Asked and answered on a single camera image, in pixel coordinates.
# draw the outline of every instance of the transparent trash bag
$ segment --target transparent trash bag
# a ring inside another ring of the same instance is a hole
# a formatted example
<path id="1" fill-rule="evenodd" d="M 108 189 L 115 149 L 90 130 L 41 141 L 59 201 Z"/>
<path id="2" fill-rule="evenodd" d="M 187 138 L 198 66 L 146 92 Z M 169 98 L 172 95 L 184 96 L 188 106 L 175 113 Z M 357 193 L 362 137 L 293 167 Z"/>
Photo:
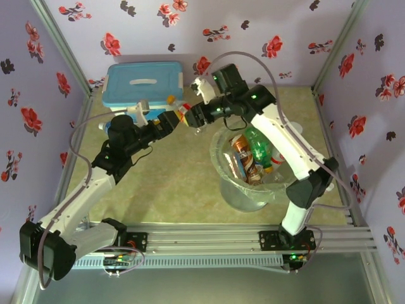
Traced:
<path id="1" fill-rule="evenodd" d="M 228 127 L 237 129 L 244 125 L 244 122 L 240 120 L 228 124 Z M 212 164 L 221 177 L 220 191 L 224 200 L 233 208 L 243 212 L 257 211 L 267 204 L 288 204 L 289 199 L 285 189 L 295 181 L 288 163 L 282 164 L 276 171 L 266 176 L 266 184 L 252 186 L 243 179 L 236 178 L 229 163 L 229 159 L 235 152 L 229 144 L 229 139 L 243 134 L 245 129 L 239 131 L 229 129 L 222 127 L 215 133 L 209 147 Z"/>

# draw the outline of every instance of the gray floor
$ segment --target gray floor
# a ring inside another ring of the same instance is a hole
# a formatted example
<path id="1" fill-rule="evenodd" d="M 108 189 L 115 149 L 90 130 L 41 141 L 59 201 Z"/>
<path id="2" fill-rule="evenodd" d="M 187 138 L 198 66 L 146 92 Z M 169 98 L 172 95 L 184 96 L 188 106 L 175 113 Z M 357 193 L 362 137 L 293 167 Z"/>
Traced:
<path id="1" fill-rule="evenodd" d="M 370 290 L 358 255 L 318 255 L 298 275 L 257 269 L 135 270 L 109 278 L 73 270 L 37 293 L 38 304 L 363 304 Z"/>

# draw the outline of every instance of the wallpaper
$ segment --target wallpaper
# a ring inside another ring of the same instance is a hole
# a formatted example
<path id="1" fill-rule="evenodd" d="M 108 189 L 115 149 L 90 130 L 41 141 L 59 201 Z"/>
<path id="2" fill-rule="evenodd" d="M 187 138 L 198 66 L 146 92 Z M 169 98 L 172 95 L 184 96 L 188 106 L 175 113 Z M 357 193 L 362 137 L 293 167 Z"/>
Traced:
<path id="1" fill-rule="evenodd" d="M 0 20 L 0 302 L 23 264 L 19 230 L 54 205 L 68 136 L 84 93 L 27 0 L 2 4 Z"/>
<path id="2" fill-rule="evenodd" d="M 323 118 L 405 303 L 405 2 L 371 1 L 320 90 Z"/>
<path id="3" fill-rule="evenodd" d="M 261 58 L 280 85 L 313 85 L 354 0 L 44 0 L 94 86 L 109 66 L 179 61 L 184 82 L 218 55 L 246 51 Z M 249 58 L 230 56 L 250 84 L 270 83 Z"/>

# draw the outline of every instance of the cooler lid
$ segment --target cooler lid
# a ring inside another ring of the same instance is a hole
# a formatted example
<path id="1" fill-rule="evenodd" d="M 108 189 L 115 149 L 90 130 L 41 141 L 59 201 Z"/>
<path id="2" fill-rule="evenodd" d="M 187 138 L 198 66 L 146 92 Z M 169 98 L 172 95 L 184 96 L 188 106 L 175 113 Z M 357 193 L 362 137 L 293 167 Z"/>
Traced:
<path id="1" fill-rule="evenodd" d="M 182 66 L 176 61 L 120 63 L 108 68 L 103 105 L 124 107 L 147 99 L 166 104 L 169 95 L 183 100 Z"/>

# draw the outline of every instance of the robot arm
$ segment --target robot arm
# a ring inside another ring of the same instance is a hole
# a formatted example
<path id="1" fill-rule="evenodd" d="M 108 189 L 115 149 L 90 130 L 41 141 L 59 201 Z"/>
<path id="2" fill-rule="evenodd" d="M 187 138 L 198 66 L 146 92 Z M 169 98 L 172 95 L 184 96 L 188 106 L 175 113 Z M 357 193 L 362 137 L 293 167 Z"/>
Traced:
<path id="1" fill-rule="evenodd" d="M 290 165 L 297 180 L 287 188 L 290 199 L 285 218 L 280 224 L 280 242 L 286 248 L 299 242 L 305 230 L 309 208 L 314 200 L 325 192 L 332 181 L 332 177 L 310 158 L 302 146 L 291 136 L 283 125 L 277 110 L 277 101 L 262 85 L 249 89 L 242 80 L 235 65 L 227 65 L 213 73 L 218 85 L 220 97 L 213 98 L 209 103 L 205 100 L 193 106 L 185 114 L 187 123 L 191 127 L 202 127 L 218 118 L 238 115 L 260 130 L 279 150 Z M 197 79 L 192 88 L 201 90 L 201 80 Z M 332 171 L 336 171 L 338 163 L 334 158 L 325 159 L 311 145 L 295 131 L 287 119 L 287 125 L 303 145 Z"/>
<path id="2" fill-rule="evenodd" d="M 20 258 L 23 263 L 38 269 L 39 243 L 44 234 L 43 269 L 54 280 L 67 275 L 82 256 L 109 245 L 125 244 L 125 225 L 111 218 L 86 231 L 75 232 L 75 229 L 92 206 L 113 189 L 133 166 L 131 156 L 166 137 L 179 123 L 173 111 L 166 111 L 158 118 L 159 121 L 148 121 L 142 127 L 134 125 L 128 115 L 112 119 L 108 129 L 109 139 L 92 162 L 90 181 L 86 183 L 85 178 L 38 223 L 26 222 L 20 229 Z"/>

